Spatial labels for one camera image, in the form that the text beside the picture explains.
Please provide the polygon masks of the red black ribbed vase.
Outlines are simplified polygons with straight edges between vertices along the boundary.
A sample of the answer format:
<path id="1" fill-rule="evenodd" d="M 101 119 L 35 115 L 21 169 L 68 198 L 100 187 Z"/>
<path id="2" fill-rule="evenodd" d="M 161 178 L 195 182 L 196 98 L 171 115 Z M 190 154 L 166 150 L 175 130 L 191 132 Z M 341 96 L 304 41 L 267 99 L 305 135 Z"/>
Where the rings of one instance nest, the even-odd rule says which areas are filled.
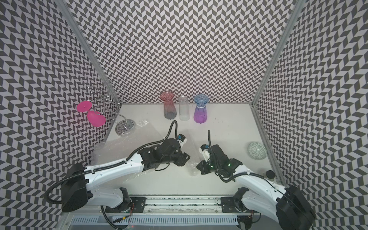
<path id="1" fill-rule="evenodd" d="M 160 94 L 160 99 L 163 101 L 163 114 L 166 119 L 172 120 L 177 116 L 177 111 L 173 102 L 174 93 L 165 91 Z"/>

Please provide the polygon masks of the clear ribbed glass vase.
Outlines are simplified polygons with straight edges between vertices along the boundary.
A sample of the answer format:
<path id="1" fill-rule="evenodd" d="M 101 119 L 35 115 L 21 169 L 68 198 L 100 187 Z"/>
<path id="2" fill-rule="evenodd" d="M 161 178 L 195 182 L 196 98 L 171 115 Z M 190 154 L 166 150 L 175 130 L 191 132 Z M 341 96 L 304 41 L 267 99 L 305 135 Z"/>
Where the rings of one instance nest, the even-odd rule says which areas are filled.
<path id="1" fill-rule="evenodd" d="M 178 102 L 180 120 L 188 121 L 190 119 L 188 98 L 186 96 L 180 96 Z"/>

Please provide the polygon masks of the purple blue tumbler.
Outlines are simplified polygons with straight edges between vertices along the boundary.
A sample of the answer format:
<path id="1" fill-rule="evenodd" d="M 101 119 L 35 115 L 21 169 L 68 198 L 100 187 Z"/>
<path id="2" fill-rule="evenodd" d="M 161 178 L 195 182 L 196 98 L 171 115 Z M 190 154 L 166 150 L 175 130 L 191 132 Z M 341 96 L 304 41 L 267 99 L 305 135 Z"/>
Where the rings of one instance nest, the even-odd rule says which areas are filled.
<path id="1" fill-rule="evenodd" d="M 194 97 L 194 103 L 196 104 L 194 112 L 194 121 L 199 124 L 203 124 L 207 121 L 208 113 L 206 105 L 209 102 L 209 97 L 204 94 L 199 94 Z"/>

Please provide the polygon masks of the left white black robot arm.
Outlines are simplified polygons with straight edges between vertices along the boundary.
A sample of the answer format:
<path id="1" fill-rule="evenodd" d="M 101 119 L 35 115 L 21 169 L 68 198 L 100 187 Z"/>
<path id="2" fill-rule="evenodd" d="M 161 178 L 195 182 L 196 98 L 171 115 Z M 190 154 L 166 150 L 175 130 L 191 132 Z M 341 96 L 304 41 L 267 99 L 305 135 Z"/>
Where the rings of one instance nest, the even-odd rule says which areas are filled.
<path id="1" fill-rule="evenodd" d="M 85 206 L 106 206 L 126 211 L 131 205 L 127 189 L 102 188 L 112 180 L 126 175 L 156 170 L 160 165 L 184 166 L 190 156 L 182 151 L 187 142 L 184 135 L 152 142 L 139 147 L 126 158 L 113 162 L 84 167 L 73 165 L 62 180 L 54 183 L 44 193 L 44 200 L 61 205 L 63 212 L 73 212 Z"/>

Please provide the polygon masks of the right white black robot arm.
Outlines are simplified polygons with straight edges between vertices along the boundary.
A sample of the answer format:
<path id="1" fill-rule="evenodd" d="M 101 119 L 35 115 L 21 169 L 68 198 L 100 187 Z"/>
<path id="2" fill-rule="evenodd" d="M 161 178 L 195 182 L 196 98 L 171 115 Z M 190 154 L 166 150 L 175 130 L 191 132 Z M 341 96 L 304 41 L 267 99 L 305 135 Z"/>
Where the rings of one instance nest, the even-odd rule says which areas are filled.
<path id="1" fill-rule="evenodd" d="M 237 182 L 247 189 L 242 205 L 276 221 L 284 230 L 312 230 L 316 214 L 301 190 L 285 187 L 254 173 L 237 159 L 230 159 L 219 145 L 203 144 L 197 169 L 202 175 L 215 173 L 222 182 Z"/>

